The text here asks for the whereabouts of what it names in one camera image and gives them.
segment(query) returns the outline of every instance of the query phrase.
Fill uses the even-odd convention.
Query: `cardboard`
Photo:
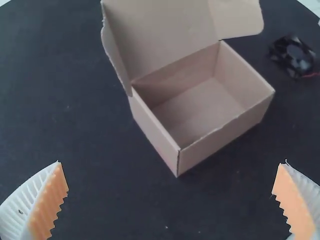
[[[221,39],[258,34],[259,0],[102,0],[102,44],[175,176],[259,123],[274,89]]]
[[[289,164],[280,164],[272,194],[280,202],[287,224],[291,226],[290,239],[319,240],[320,186],[295,170]]]

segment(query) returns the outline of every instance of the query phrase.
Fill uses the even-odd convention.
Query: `box bottom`
[[[154,107],[153,114],[181,148],[222,128],[245,108],[214,77]]]

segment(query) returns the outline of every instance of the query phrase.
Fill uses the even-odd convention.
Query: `box wall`
[[[151,74],[133,81],[149,108],[195,87],[213,76],[220,43],[204,48]]]
[[[224,127],[183,149],[179,155],[178,176],[258,124],[266,113],[272,98],[273,94]]]
[[[245,109],[274,92],[266,80],[224,41],[220,44],[214,76]]]
[[[129,103],[135,121],[173,174],[177,176],[180,148],[134,89],[132,93],[133,97],[129,97]]]

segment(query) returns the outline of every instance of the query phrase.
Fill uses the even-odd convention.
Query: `black table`
[[[267,45],[296,33],[320,55],[318,18],[261,0],[264,32],[230,39],[275,88],[264,121],[179,179],[132,118],[103,51],[99,1],[0,8],[0,201],[59,160],[70,192],[53,240],[284,240],[271,197],[285,159],[320,183],[320,78],[292,81]]]

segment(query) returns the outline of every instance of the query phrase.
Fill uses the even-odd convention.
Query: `black object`
[[[316,65],[316,54],[293,34],[276,40],[268,56],[294,79],[310,74]]]

